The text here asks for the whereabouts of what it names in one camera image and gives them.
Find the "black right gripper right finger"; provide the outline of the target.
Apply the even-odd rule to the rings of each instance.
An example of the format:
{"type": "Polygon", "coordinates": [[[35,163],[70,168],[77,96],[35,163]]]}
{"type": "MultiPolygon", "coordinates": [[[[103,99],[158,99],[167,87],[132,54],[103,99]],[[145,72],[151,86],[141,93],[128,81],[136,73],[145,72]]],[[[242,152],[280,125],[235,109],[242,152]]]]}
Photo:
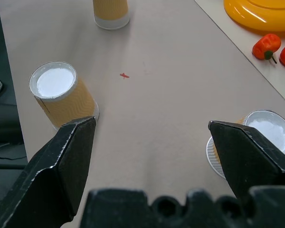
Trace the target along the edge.
{"type": "Polygon", "coordinates": [[[222,121],[210,121],[208,129],[238,199],[254,186],[285,186],[285,154],[257,129],[222,121]]]}

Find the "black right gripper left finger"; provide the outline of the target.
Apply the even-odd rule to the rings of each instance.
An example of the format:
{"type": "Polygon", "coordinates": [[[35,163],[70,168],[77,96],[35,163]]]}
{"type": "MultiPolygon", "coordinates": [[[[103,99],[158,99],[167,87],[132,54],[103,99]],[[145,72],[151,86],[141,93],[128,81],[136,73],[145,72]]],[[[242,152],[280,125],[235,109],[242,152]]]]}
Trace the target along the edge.
{"type": "Polygon", "coordinates": [[[89,173],[96,118],[62,125],[0,203],[0,228],[61,228],[76,216],[89,173]]]}

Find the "orange ribbed paper cup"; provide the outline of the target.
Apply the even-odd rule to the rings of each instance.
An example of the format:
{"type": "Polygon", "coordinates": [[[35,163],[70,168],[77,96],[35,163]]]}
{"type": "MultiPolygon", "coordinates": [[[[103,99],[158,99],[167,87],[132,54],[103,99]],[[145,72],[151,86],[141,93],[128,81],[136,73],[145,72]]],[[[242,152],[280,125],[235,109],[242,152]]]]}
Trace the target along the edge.
{"type": "Polygon", "coordinates": [[[74,119],[99,117],[97,102],[67,62],[53,61],[39,66],[28,85],[56,130],[74,119]]]}
{"type": "MultiPolygon", "coordinates": [[[[257,129],[285,155],[285,119],[281,115],[270,110],[256,110],[236,123],[257,129]]],[[[207,142],[206,157],[214,172],[225,178],[213,138],[207,142]]]]}
{"type": "Polygon", "coordinates": [[[127,0],[93,0],[94,20],[98,27],[117,30],[130,21],[127,0]]]}

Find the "red toy pepper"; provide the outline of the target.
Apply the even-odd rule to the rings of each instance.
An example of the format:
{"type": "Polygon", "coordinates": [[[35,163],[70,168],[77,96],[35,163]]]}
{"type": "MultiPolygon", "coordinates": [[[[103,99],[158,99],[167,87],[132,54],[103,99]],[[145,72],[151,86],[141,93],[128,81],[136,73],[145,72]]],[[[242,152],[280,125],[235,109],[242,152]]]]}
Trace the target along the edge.
{"type": "Polygon", "coordinates": [[[266,34],[263,36],[252,48],[252,54],[259,60],[273,60],[275,64],[277,61],[274,58],[274,53],[281,47],[281,39],[275,34],[266,34]]]}

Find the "yellow plastic plate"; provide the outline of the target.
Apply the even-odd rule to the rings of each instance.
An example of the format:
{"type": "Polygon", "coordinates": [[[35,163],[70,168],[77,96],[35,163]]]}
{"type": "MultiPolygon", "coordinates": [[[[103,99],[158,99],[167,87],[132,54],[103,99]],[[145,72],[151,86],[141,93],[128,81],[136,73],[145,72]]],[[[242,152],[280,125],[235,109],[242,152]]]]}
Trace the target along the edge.
{"type": "Polygon", "coordinates": [[[224,0],[224,10],[238,24],[260,31],[285,31],[285,0],[224,0]]]}

